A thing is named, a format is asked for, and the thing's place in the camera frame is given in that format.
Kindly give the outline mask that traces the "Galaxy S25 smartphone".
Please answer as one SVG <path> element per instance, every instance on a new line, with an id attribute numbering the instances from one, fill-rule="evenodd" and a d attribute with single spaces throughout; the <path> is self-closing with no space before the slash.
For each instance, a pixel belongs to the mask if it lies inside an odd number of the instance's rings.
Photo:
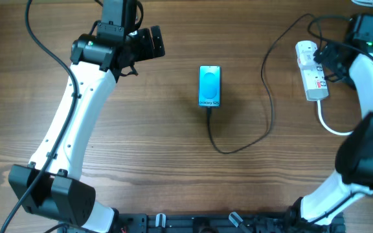
<path id="1" fill-rule="evenodd" d="M 202 65 L 199 67 L 198 105 L 219 107 L 221 105 L 221 67 Z"/>

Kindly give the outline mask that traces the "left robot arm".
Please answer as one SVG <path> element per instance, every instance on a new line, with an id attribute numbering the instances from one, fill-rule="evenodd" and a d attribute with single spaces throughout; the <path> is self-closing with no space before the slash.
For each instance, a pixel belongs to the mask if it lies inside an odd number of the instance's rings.
<path id="1" fill-rule="evenodd" d="M 122 232 L 119 211 L 96 200 L 80 178 L 88 140 L 124 69 L 164 56 L 158 26 L 142 28 L 139 1 L 102 1 L 102 17 L 71 47 L 67 87 L 51 126 L 25 166 L 13 165 L 8 182 L 16 208 L 57 220 L 69 230 Z"/>

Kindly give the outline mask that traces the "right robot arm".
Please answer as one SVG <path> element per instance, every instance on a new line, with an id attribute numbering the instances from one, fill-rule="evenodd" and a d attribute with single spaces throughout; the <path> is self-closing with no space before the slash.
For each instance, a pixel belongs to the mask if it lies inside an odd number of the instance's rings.
<path id="1" fill-rule="evenodd" d="M 334 232 L 335 219 L 363 197 L 373 197 L 373 15 L 347 19 L 342 42 L 326 40 L 296 44 L 306 98 L 318 106 L 328 96 L 329 82 L 356 90 L 362 120 L 348 133 L 335 158 L 335 170 L 313 193 L 300 197 L 286 212 L 284 230 Z"/>

